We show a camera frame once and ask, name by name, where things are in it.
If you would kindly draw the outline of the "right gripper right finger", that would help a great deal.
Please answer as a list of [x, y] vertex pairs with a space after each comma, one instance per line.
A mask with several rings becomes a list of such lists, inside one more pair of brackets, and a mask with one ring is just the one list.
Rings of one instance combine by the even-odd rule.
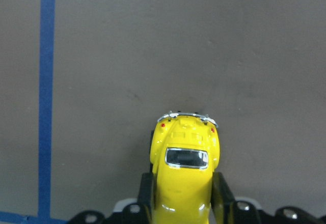
[[211, 207], [217, 223], [325, 223], [325, 216], [316, 217], [294, 206], [285, 206], [270, 215], [252, 201], [236, 200], [222, 173], [213, 173]]

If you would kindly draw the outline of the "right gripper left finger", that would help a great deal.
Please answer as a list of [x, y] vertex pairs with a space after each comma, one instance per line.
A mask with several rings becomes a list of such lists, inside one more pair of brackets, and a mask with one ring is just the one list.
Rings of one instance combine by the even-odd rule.
[[68, 223], [152, 223], [153, 202], [153, 174], [143, 173], [135, 201], [118, 202], [109, 217], [98, 211], [87, 210], [71, 218]]

